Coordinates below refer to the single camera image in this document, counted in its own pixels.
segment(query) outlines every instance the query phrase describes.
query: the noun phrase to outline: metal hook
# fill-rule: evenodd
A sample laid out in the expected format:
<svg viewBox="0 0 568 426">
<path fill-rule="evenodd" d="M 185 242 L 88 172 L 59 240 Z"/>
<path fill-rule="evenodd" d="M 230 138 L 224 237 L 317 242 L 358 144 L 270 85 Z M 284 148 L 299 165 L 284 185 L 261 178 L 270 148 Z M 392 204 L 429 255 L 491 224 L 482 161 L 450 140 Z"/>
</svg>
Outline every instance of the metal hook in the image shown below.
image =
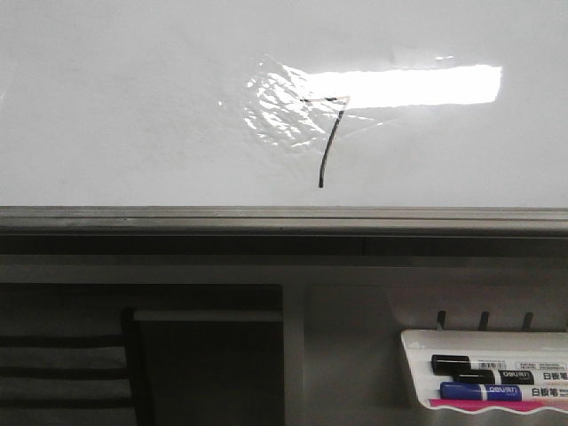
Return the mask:
<svg viewBox="0 0 568 426">
<path fill-rule="evenodd" d="M 479 318 L 479 326 L 477 326 L 477 330 L 487 331 L 488 323 L 489 323 L 489 312 L 488 311 L 481 312 L 481 317 Z"/>
<path fill-rule="evenodd" d="M 436 330 L 443 330 L 446 326 L 446 311 L 438 311 L 436 319 Z"/>
<path fill-rule="evenodd" d="M 531 323 L 533 322 L 533 313 L 527 312 L 525 314 L 525 318 L 523 319 L 523 326 L 521 330 L 523 331 L 531 331 Z"/>
</svg>

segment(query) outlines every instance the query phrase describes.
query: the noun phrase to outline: handwritten number 7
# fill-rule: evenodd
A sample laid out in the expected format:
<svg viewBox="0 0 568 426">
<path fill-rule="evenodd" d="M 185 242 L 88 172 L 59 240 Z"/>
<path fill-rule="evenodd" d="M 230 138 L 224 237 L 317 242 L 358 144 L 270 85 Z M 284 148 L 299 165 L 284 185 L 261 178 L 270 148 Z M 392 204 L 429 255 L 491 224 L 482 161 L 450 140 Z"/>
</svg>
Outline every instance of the handwritten number 7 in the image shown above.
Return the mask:
<svg viewBox="0 0 568 426">
<path fill-rule="evenodd" d="M 343 118 L 343 113 L 345 112 L 345 109 L 347 108 L 347 104 L 349 104 L 349 100 L 350 100 L 349 96 L 340 96 L 340 97 L 337 97 L 337 98 L 302 99 L 303 102 L 308 102 L 308 103 L 312 103 L 312 102 L 343 102 L 342 108 L 339 111 L 339 114 L 337 114 L 337 118 L 335 119 L 334 127 L 331 130 L 331 133 L 329 134 L 329 139 L 327 140 L 327 144 L 326 144 L 326 150 L 323 153 L 323 158 L 321 159 L 321 165 L 319 166 L 319 187 L 320 188 L 323 188 L 323 179 L 324 179 L 324 174 L 326 172 L 326 163 L 327 163 L 327 157 L 329 156 L 329 148 L 331 148 L 331 143 L 334 141 L 335 134 L 337 133 L 337 128 L 339 127 L 339 123 L 341 122 L 341 119 Z"/>
</svg>

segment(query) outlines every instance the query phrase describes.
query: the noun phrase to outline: whiteboard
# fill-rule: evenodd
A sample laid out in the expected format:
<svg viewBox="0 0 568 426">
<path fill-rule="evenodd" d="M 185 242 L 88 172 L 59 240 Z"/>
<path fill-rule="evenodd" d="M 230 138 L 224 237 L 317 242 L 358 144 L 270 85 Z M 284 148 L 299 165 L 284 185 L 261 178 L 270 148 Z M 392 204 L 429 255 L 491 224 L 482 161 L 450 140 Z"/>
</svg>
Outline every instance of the whiteboard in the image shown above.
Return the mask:
<svg viewBox="0 0 568 426">
<path fill-rule="evenodd" d="M 567 207 L 566 40 L 565 0 L 3 0 L 0 205 Z"/>
</svg>

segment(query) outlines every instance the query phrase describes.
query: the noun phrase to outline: marker holder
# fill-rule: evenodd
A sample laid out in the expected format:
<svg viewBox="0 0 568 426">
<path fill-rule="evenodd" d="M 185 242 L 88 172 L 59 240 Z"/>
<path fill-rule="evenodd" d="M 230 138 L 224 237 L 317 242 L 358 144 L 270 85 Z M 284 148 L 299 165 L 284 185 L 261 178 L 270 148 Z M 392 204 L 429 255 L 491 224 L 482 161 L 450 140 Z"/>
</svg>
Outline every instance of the marker holder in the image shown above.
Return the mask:
<svg viewBox="0 0 568 426">
<path fill-rule="evenodd" d="M 431 406 L 431 399 L 440 398 L 439 385 L 453 380 L 451 376 L 434 375 L 430 362 L 434 354 L 487 359 L 568 360 L 568 333 L 453 331 L 444 330 L 443 322 L 444 315 L 441 314 L 438 315 L 437 330 L 405 330 L 401 333 L 406 384 L 416 412 L 416 424 L 568 424 L 568 409 L 563 407 L 542 406 L 531 411 L 517 411 L 502 406 L 486 406 L 477 411 L 467 411 L 453 406 Z"/>
</svg>

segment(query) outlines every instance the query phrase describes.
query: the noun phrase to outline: metal ledge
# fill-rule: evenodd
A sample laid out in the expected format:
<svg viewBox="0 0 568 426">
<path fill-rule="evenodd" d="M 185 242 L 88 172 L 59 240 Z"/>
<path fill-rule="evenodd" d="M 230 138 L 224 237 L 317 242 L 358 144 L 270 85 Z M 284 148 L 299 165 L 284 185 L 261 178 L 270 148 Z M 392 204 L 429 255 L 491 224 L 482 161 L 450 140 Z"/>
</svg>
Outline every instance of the metal ledge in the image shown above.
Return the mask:
<svg viewBox="0 0 568 426">
<path fill-rule="evenodd" d="M 3 207 L 0 234 L 568 236 L 568 209 Z"/>
</svg>

